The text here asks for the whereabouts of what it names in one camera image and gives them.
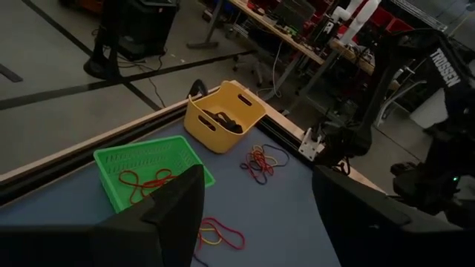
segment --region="yellow basket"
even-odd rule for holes
[[[226,113],[230,119],[241,125],[243,133],[228,131],[203,110]],[[266,110],[263,105],[239,85],[224,81],[220,89],[209,96],[197,101],[188,97],[185,129],[209,150],[223,154],[239,142],[264,115]]]

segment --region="rubber band pile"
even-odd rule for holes
[[[134,176],[135,182],[129,182],[129,181],[124,180],[123,176],[125,174],[131,174],[132,176]],[[170,179],[173,179],[173,178],[176,178],[176,176],[171,174],[171,170],[167,169],[167,168],[162,168],[162,169],[158,170],[155,173],[155,179],[153,179],[151,181],[148,181],[148,182],[144,182],[143,184],[140,184],[139,175],[134,171],[124,170],[119,174],[119,181],[121,183],[134,187],[134,190],[132,191],[130,197],[128,198],[128,200],[130,201],[130,203],[132,205],[138,202],[138,201],[137,202],[134,201],[134,195],[135,195],[135,192],[137,192],[138,188],[140,188],[140,195],[142,195],[142,198],[145,198],[149,194],[149,193],[146,194],[144,192],[145,189],[159,188],[162,185],[165,185]]]
[[[239,238],[241,239],[240,245],[235,245],[231,243],[229,240],[227,240],[223,236],[223,234],[221,234],[221,231],[217,228],[217,226],[221,227],[223,230],[226,230],[228,232],[238,235]],[[217,241],[207,240],[203,236],[203,232],[207,232],[207,231],[215,232],[218,237]],[[197,257],[196,253],[203,247],[204,243],[208,245],[220,245],[222,242],[228,244],[230,247],[232,247],[235,250],[243,250],[246,247],[246,238],[244,238],[244,235],[241,232],[225,226],[223,223],[219,222],[213,217],[204,218],[203,220],[201,220],[200,231],[198,232],[198,246],[197,246],[196,252],[193,254],[193,258],[199,263],[201,263],[203,266],[209,267],[208,264],[206,264],[200,258]]]
[[[276,151],[282,152],[286,161],[283,164],[279,162],[273,156],[266,155],[264,148],[272,148]],[[275,146],[264,144],[264,145],[253,145],[252,151],[246,154],[246,161],[239,165],[243,170],[247,170],[251,177],[259,185],[267,184],[267,175],[274,175],[274,168],[276,167],[285,167],[290,161],[289,154],[281,148],[276,148]]]

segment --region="green basket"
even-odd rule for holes
[[[193,165],[203,164],[182,136],[100,149],[94,152],[94,159],[101,170],[102,186],[117,213],[131,206],[130,196],[134,190],[133,186],[119,181],[122,171],[134,171],[140,178],[140,184],[143,184],[155,179],[155,173],[162,168],[168,168],[173,175],[179,175]],[[209,187],[214,184],[214,177],[206,167],[204,171],[205,186]],[[126,175],[123,179],[135,182]],[[153,189],[144,190],[146,194],[151,191]],[[141,199],[138,188],[133,201],[138,202]]]

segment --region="desk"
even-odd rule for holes
[[[246,236],[244,250],[234,251],[225,245],[204,246],[199,254],[202,260],[211,266],[338,267],[338,258],[312,195],[311,165],[306,165],[289,150],[291,145],[285,145],[300,142],[303,131],[263,102],[267,116],[239,145],[227,154],[218,155],[184,131],[186,104],[187,101],[178,102],[2,175],[2,202],[7,194],[4,186],[11,179],[36,179],[42,172],[56,177],[51,182],[35,185],[30,193],[3,205],[0,225],[90,225],[107,219],[114,215],[114,210],[99,181],[99,169],[91,161],[92,151],[120,139],[125,142],[127,136],[135,142],[179,134],[188,140],[216,179],[216,183],[205,191],[203,216],[216,217]],[[278,128],[284,131],[271,133]],[[264,186],[258,185],[239,168],[252,145],[262,143],[285,148],[291,154],[288,166],[276,170]],[[84,156],[85,153],[86,159],[78,159],[77,155]],[[357,171],[352,169],[351,173],[353,179],[380,190]]]
[[[322,113],[327,112],[327,108],[320,106],[318,103],[314,102],[311,100],[307,94],[310,92],[310,90],[313,89],[313,85],[321,78],[321,76],[324,74],[324,72],[331,67],[335,60],[339,56],[343,56],[345,59],[348,59],[351,61],[353,64],[356,63],[356,55],[354,52],[352,52],[350,49],[346,48],[342,43],[340,43],[338,40],[333,39],[330,41],[330,48],[332,49],[332,53],[328,56],[328,58],[325,60],[325,63],[320,66],[320,68],[317,70],[316,74],[310,79],[309,83],[300,90],[299,97],[297,97],[292,104],[283,112],[283,115],[288,115],[293,109],[298,107],[298,104],[302,100],[307,100],[308,103],[313,105],[314,108],[316,108],[318,111]],[[367,62],[366,60],[359,60],[358,61],[358,67],[361,68],[365,73],[368,73],[369,75],[373,74],[374,71],[374,66]],[[389,90],[397,90],[399,89],[400,84],[396,81],[393,80],[389,86]],[[342,119],[339,116],[335,116],[333,112],[328,113],[328,117],[331,120],[344,123]]]
[[[214,32],[214,29],[216,28],[216,22],[217,22],[217,17],[219,16],[221,7],[223,6],[225,0],[219,0],[216,8],[213,11],[213,16],[212,20],[209,22],[209,29],[208,33],[206,34],[205,41],[202,43],[198,44],[187,44],[188,48],[193,48],[193,49],[201,49],[201,48],[213,48],[217,47],[218,43],[217,42],[211,42],[211,37]],[[316,53],[311,51],[310,49],[304,47],[302,44],[299,44],[295,42],[292,39],[292,36],[289,34],[282,33],[278,29],[276,29],[273,25],[271,25],[269,22],[263,19],[263,16],[253,12],[250,8],[247,7],[247,1],[241,1],[241,0],[228,0],[231,4],[239,8],[242,12],[244,12],[246,15],[257,21],[258,23],[262,24],[266,29],[274,33],[276,36],[282,39],[283,42],[286,42],[288,45],[292,46],[298,51],[298,55],[292,60],[292,62],[286,67],[284,73],[282,73],[282,76],[279,78],[279,80],[275,83],[275,89],[278,90],[281,85],[285,82],[286,78],[291,74],[291,72],[294,70],[295,66],[297,65],[299,59],[301,58],[302,55],[307,56],[314,62],[317,62],[318,64],[322,65],[325,63],[325,60],[323,60],[320,56],[318,56]],[[274,91],[271,90],[267,95],[265,95],[262,99],[268,100],[274,96]]]

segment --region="blue table surface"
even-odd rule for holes
[[[143,140],[184,136],[216,183],[206,189],[203,217],[241,231],[246,248],[205,245],[198,256],[212,266],[340,266],[312,194],[312,171],[293,156],[262,186],[239,168],[255,144],[279,147],[253,128],[227,154],[214,154],[178,121]],[[285,157],[267,151],[280,162]],[[90,225],[114,214],[95,163],[0,208],[0,225]]]

